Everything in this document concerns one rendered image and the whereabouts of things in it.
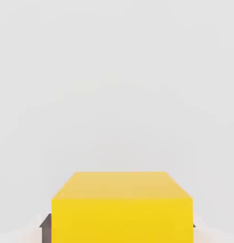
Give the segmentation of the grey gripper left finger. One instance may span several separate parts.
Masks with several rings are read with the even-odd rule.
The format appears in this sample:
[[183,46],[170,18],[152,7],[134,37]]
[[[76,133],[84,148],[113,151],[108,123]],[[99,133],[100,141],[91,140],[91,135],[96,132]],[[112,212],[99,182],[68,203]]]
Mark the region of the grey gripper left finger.
[[15,243],[52,243],[52,214],[37,218],[17,233]]

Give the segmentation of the small yellow cube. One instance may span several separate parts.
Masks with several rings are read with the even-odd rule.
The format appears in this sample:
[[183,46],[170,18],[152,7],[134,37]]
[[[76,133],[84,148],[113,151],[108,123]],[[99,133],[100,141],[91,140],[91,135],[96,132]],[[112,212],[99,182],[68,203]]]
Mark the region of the small yellow cube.
[[165,172],[77,172],[52,199],[52,243],[193,243],[193,200]]

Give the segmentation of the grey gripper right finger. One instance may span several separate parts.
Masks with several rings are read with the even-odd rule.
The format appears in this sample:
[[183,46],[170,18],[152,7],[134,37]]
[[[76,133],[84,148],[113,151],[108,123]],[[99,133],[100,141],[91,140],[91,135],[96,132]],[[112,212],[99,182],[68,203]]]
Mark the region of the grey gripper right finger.
[[193,214],[193,225],[194,243],[220,243],[217,233],[197,213]]

